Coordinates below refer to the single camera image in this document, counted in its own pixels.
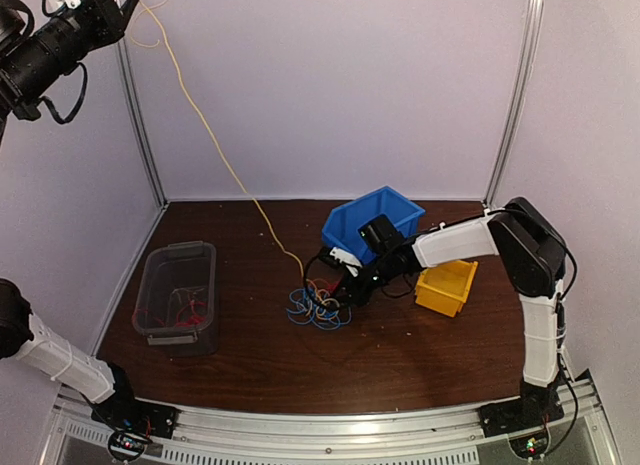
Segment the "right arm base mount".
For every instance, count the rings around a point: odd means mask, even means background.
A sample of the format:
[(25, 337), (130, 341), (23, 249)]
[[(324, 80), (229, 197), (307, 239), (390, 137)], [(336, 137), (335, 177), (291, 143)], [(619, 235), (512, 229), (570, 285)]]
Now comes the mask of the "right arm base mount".
[(478, 410), (485, 437), (512, 434), (564, 417), (558, 400), (544, 403), (534, 398), (515, 398), (504, 402), (483, 405)]

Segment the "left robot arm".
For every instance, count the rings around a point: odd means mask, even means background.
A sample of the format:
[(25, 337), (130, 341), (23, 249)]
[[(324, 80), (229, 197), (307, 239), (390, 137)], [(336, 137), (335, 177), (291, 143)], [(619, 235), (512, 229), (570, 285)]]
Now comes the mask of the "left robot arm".
[(117, 47), (90, 53), (49, 97), (49, 114), (10, 119), (1, 145), (1, 275), (85, 352), (101, 336), (156, 202), (124, 92)]

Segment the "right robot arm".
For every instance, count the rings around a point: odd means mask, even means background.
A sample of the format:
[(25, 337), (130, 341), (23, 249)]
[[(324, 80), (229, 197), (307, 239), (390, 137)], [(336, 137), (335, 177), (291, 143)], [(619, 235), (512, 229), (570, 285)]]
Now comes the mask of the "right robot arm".
[(375, 258), (364, 266), (346, 266), (332, 294), (341, 308), (367, 304), (375, 290), (403, 275), (457, 260), (499, 257), (522, 307), (525, 362), (518, 398), (487, 405), (481, 415), (488, 425), (516, 420), (526, 427), (559, 415), (564, 300), (575, 283), (565, 274), (577, 262), (565, 240), (527, 199), (517, 197), (502, 208), (408, 237), (384, 215), (360, 233)]

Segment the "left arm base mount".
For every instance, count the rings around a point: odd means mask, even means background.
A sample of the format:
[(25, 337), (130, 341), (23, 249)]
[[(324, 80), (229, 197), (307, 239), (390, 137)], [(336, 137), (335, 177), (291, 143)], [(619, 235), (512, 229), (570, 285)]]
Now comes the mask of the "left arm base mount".
[(111, 406), (106, 402), (89, 402), (89, 406), (94, 421), (144, 437), (171, 439), (178, 418), (176, 407), (138, 399), (132, 407)]

